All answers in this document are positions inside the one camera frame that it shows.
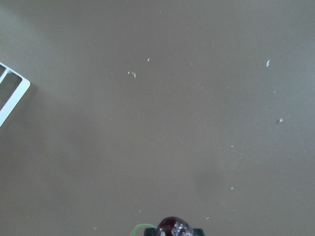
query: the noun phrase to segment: black plastic part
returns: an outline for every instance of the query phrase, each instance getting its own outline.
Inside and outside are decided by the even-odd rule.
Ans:
[[[144,230],[143,236],[155,236],[156,235],[155,228],[147,228]],[[193,229],[194,236],[205,236],[202,229]]]

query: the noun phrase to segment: green cable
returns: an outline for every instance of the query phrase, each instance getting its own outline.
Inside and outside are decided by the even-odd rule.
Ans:
[[[134,227],[130,236],[135,236],[137,231],[141,228],[155,228],[156,229],[157,227],[151,224],[139,224],[139,225],[136,225],[136,227]]]

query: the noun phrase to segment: white frame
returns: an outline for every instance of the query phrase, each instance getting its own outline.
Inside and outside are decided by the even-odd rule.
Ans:
[[[8,101],[5,103],[5,105],[0,110],[0,127],[1,127],[2,124],[4,123],[4,121],[6,120],[6,118],[10,115],[13,108],[16,106],[16,104],[18,104],[18,102],[23,97],[24,93],[28,90],[28,88],[30,87],[31,84],[27,79],[25,79],[20,74],[16,73],[11,68],[7,67],[6,65],[2,64],[1,62],[0,62],[0,65],[2,65],[5,68],[5,71],[0,76],[0,84],[3,81],[3,79],[6,77],[8,72],[12,72],[22,79],[22,81],[17,86],[15,91],[11,94]]]

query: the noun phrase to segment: gray tabletop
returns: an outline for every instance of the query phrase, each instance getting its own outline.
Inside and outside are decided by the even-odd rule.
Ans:
[[[1,0],[0,61],[31,87],[0,128],[0,235],[128,236],[170,215],[313,235],[314,12]]]

